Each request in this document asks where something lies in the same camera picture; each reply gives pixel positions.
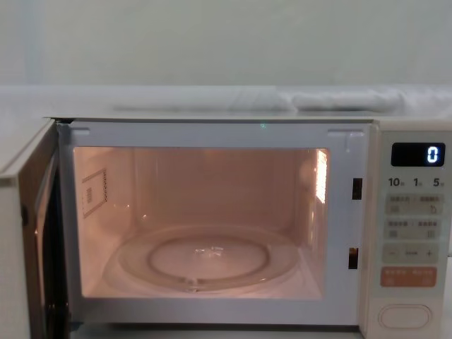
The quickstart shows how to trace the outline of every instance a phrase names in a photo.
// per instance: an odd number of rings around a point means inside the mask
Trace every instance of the microwave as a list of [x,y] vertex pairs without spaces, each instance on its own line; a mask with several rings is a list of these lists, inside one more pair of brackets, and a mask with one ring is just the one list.
[[3,338],[139,323],[439,339],[449,120],[145,112],[30,128],[0,172]]

